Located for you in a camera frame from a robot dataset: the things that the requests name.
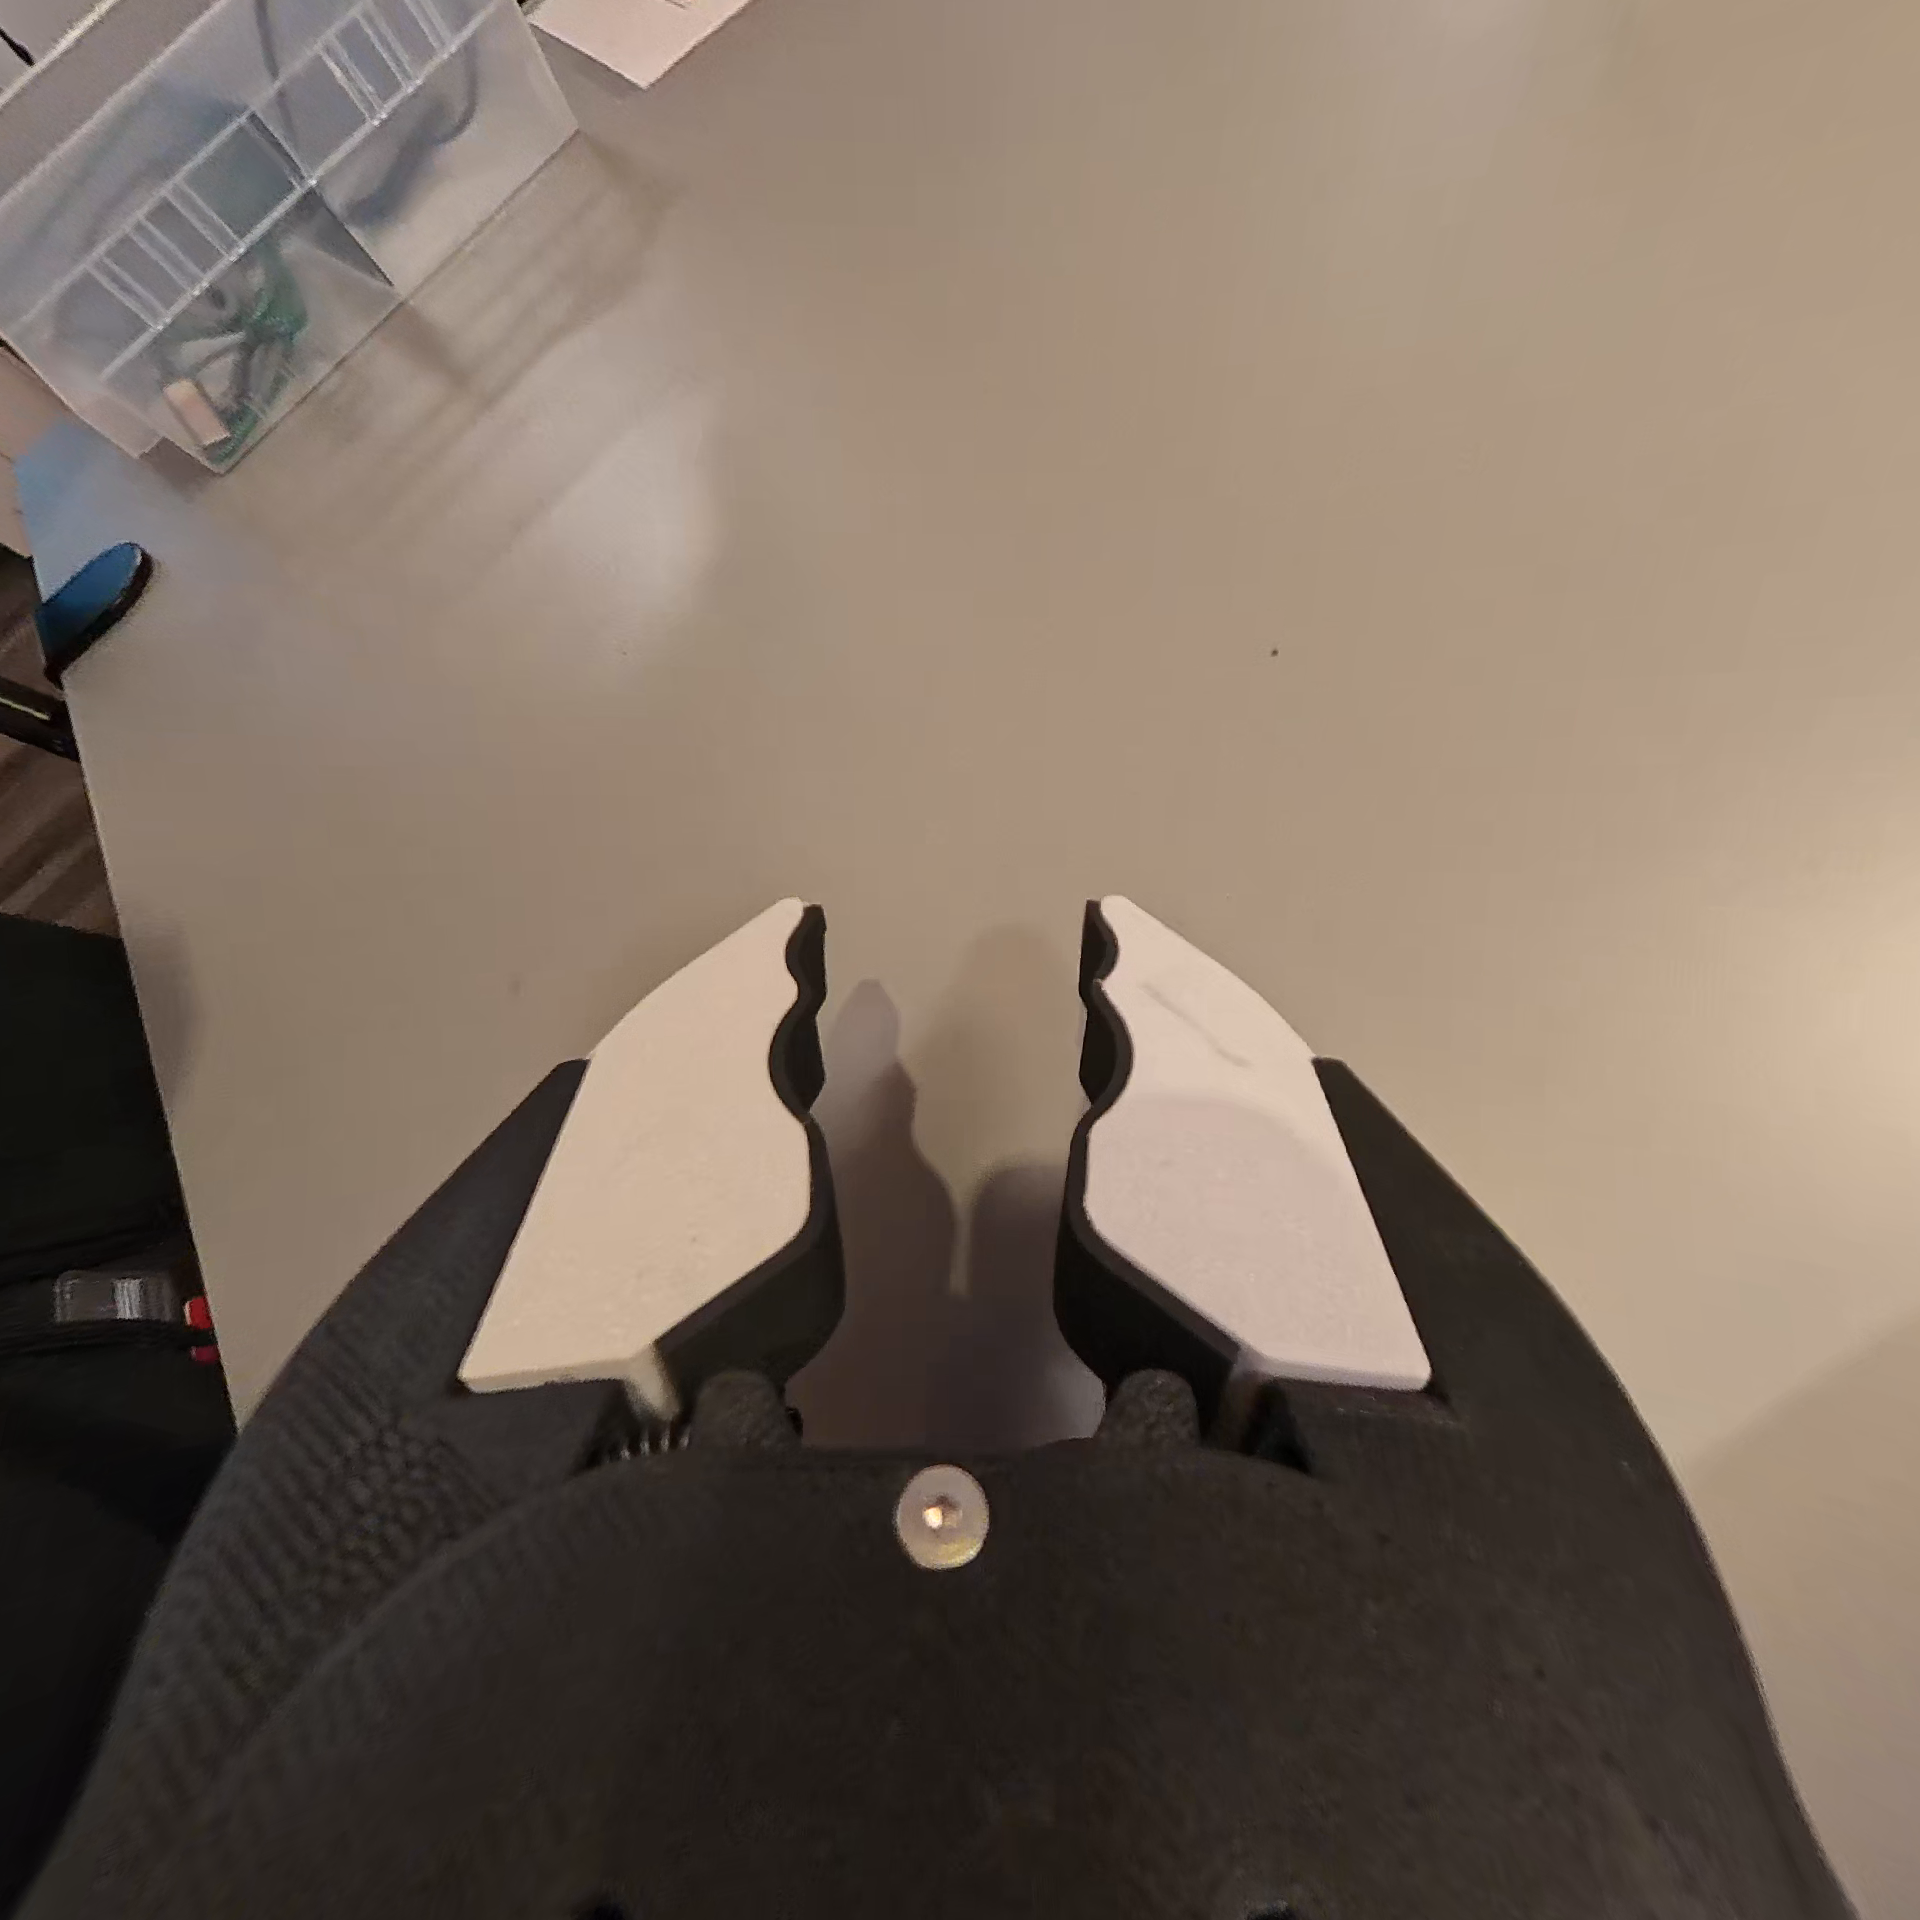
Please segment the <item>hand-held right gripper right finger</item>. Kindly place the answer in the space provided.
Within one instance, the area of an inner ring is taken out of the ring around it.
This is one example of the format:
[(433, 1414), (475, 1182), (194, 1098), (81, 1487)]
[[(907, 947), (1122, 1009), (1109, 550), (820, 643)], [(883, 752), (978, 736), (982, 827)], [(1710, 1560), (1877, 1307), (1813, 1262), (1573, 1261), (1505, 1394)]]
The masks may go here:
[(1301, 1031), (1128, 896), (1086, 905), (1084, 1111), (1054, 1317), (1115, 1402), (1171, 1377), (1203, 1421), (1272, 1383), (1418, 1397), (1434, 1360)]

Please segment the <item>clear plastic organizer box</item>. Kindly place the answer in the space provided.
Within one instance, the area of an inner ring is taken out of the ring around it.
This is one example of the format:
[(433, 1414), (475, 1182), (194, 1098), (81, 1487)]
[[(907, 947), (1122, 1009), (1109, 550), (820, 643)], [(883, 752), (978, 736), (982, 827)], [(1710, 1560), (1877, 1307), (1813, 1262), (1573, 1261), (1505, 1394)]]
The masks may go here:
[(2, 335), (227, 473), (573, 138), (515, 2), (5, 5)]

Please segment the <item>paper sheet with red label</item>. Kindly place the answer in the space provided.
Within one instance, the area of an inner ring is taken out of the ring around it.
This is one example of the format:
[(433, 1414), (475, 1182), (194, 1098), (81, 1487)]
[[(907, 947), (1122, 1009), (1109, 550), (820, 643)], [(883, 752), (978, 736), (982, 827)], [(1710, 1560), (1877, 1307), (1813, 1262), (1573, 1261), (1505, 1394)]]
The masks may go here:
[(748, 2), (534, 2), (534, 27), (570, 51), (648, 90)]

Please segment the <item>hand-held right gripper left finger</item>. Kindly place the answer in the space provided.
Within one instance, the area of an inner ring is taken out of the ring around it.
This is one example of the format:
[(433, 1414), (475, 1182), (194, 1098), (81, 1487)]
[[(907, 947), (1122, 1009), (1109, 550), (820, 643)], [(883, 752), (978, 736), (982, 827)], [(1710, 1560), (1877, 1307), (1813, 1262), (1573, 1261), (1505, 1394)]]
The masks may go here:
[(845, 1307), (818, 1015), (826, 912), (781, 898), (582, 1061), (459, 1366), (473, 1394), (612, 1383), (685, 1421), (708, 1382), (787, 1393)]

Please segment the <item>blue office chair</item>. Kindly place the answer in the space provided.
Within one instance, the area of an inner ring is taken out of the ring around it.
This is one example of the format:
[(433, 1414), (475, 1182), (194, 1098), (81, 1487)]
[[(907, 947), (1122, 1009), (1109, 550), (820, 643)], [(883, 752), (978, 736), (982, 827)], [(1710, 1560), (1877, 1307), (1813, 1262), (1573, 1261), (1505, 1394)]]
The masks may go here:
[(13, 550), (5, 558), (5, 646), (27, 633), (37, 653), (35, 680), (2, 675), (2, 738), (10, 746), (81, 763), (64, 675), (137, 606), (153, 582), (153, 558), (133, 543), (112, 544), (59, 587), (43, 592), (35, 567)]

